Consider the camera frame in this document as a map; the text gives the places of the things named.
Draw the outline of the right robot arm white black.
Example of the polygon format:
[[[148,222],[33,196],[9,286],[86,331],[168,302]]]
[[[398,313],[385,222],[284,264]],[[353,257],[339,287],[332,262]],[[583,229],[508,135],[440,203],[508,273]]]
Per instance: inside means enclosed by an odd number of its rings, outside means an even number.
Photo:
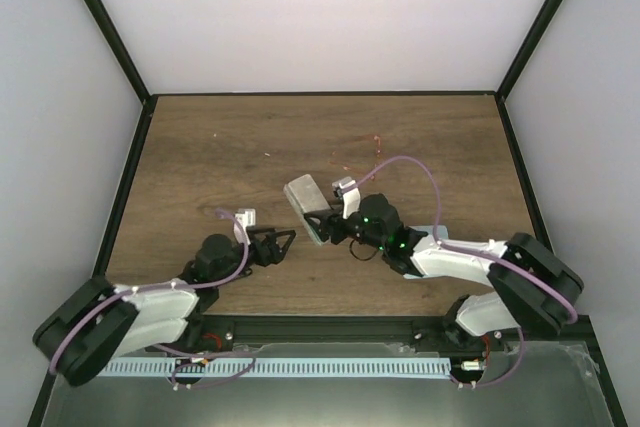
[[[583,281],[529,234],[518,232],[507,241],[439,239],[434,231],[405,225],[382,194],[345,201],[339,208],[308,203],[300,215],[318,244],[351,239],[374,247],[407,279],[448,277],[488,287],[489,293],[468,295],[450,309],[444,336],[455,349],[512,328],[553,337],[577,320]]]

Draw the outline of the light blue cleaning cloth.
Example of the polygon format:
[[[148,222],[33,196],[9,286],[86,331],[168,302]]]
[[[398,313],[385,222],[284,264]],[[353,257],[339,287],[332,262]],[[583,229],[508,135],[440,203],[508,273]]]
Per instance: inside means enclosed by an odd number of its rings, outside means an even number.
[[[408,255],[408,271],[405,279],[427,279],[449,275],[449,255],[441,249],[437,240],[448,240],[446,226],[411,226],[404,251]]]

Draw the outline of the grey glasses case green inside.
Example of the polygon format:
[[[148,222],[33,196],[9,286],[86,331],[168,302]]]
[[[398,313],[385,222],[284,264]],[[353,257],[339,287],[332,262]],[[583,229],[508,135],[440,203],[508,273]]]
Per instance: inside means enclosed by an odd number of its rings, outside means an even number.
[[[304,218],[306,213],[330,209],[329,203],[316,181],[310,174],[304,174],[288,182],[284,186],[283,192],[312,242],[317,246],[322,246],[324,241],[320,239],[313,226]]]

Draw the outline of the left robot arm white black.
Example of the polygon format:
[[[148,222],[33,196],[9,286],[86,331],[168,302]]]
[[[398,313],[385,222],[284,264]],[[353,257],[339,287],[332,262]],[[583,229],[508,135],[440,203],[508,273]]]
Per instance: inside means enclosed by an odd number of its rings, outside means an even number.
[[[136,350],[157,344],[194,350],[220,286],[251,275],[253,266],[282,262],[295,237],[274,228],[248,228],[236,240],[210,235],[178,277],[158,284],[130,287],[92,277],[35,330],[32,342],[74,387]]]

